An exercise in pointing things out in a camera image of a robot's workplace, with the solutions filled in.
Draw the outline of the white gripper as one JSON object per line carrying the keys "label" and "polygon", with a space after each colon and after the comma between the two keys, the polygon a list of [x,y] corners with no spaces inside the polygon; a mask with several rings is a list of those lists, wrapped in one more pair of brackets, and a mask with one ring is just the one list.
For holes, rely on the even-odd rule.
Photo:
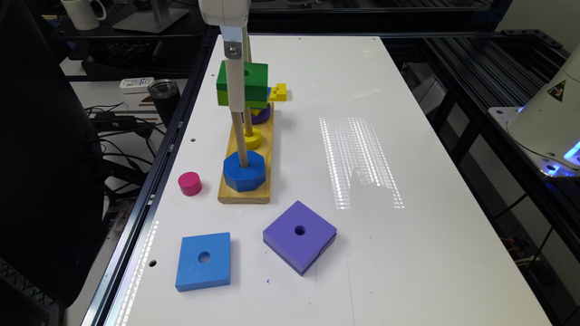
{"label": "white gripper", "polygon": [[199,0],[206,24],[218,25],[226,56],[227,96],[231,111],[245,109],[243,28],[247,25],[250,0]]}

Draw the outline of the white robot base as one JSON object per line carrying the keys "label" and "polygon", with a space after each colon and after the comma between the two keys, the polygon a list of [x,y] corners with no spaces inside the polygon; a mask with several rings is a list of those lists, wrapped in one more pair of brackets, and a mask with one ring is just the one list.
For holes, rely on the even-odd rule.
{"label": "white robot base", "polygon": [[579,176],[579,50],[522,107],[488,114],[546,177]]}

